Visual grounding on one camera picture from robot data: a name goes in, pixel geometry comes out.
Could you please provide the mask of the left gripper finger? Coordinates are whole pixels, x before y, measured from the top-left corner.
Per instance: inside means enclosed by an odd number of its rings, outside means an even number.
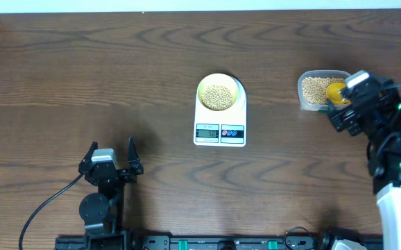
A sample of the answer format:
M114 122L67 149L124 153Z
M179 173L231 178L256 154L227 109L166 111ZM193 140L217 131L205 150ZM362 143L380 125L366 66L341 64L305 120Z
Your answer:
M93 165L92 164L92 155L93 155L94 151L97 149L98 149L98 143L96 141L93 141L88 152L85 154L85 156L79 163L78 172L80 174L87 174L90 171L90 169L92 168L92 165Z
M136 175L141 175L144 173L144 167L137 154L135 141L132 137L128 139L128 164Z

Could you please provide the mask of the yellow plastic measuring scoop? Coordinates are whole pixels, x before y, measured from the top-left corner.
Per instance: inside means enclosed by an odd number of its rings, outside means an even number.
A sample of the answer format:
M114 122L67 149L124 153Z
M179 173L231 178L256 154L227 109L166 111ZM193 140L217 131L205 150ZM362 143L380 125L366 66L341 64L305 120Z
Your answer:
M346 105L349 104L350 101L345 99L341 91L345 88L345 83L336 82L331 83L326 89L326 96L327 98L334 104L334 105Z

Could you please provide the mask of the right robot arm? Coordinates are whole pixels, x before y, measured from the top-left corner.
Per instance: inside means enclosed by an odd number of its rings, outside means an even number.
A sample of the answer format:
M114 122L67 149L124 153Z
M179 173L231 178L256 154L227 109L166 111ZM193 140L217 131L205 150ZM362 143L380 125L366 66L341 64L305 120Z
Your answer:
M401 249L401 97L342 109L330 103L327 116L338 132L368 138L368 171L382 221L383 247Z

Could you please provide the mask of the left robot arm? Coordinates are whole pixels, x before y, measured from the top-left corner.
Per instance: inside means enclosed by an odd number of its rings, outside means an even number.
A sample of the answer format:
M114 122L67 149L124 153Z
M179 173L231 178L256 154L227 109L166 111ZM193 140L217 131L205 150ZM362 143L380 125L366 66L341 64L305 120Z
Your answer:
M121 230L125 185L136 183L137 177L144 173L133 138L128 139L127 161L129 167L119 169L114 150L99 149L97 142L92 143L81 160L78 172L97 187L79 206L86 235L114 234Z

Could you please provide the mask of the white digital kitchen scale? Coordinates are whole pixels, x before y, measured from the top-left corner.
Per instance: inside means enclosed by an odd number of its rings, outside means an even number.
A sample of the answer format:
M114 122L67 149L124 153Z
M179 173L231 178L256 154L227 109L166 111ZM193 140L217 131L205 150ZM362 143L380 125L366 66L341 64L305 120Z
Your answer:
M197 146L244 147L247 136L247 96L241 82L236 103L224 111L205 108L196 92L193 142Z

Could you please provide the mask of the soybeans in yellow bowl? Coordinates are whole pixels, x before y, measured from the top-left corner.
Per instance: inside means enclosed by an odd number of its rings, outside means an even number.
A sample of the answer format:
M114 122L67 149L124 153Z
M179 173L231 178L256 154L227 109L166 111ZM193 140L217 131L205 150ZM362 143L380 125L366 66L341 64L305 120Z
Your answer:
M234 104L234 95L223 85L211 85L200 96L202 104L213 111L227 110Z

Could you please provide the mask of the pale yellow plastic bowl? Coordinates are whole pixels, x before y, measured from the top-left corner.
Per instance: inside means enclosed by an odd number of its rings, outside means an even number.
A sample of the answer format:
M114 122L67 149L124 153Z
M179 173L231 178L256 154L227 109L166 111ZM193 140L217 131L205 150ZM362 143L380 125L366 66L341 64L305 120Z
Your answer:
M211 85L223 85L223 86L226 86L227 88L229 88L230 91L234 95L234 104L236 103L238 95L239 95L239 88L238 88L237 82L231 76L228 76L226 74L217 73L217 74L210 74L210 75L206 76L198 84L197 97L201 104L202 104L202 102L201 102L200 97L201 97L202 93L204 93L204 91L206 91L206 89Z

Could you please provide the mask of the clear plastic container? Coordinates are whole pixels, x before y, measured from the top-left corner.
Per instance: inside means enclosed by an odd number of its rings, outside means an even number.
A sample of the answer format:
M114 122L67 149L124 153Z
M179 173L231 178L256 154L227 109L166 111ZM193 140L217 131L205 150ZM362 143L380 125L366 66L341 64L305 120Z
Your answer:
M318 104L311 104L307 102L304 98L302 92L302 80L306 77L322 77L322 78L343 78L346 80L350 73L341 71L341 70L311 70L305 72L299 79L298 79L298 96L300 100L300 109L307 110L307 111L324 111L327 110L328 105L318 105Z

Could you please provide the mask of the pile of soybeans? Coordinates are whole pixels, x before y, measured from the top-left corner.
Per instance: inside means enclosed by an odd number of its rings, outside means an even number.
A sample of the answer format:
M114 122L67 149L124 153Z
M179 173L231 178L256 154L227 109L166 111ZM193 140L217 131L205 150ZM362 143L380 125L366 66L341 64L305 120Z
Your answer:
M306 77L302 80L302 92L311 104L326 104L326 89L332 83L345 83L343 78Z

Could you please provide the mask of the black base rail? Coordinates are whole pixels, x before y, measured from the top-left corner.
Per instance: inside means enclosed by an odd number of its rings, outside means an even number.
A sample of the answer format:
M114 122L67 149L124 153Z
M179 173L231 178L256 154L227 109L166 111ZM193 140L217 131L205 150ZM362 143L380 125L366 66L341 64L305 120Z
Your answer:
M137 249L137 250L262 250L262 249L383 249L380 237L368 237L343 228L329 228L317 236L293 228L273 237L176 237L172 235L136 236L130 231L114 235L58 237L55 250Z

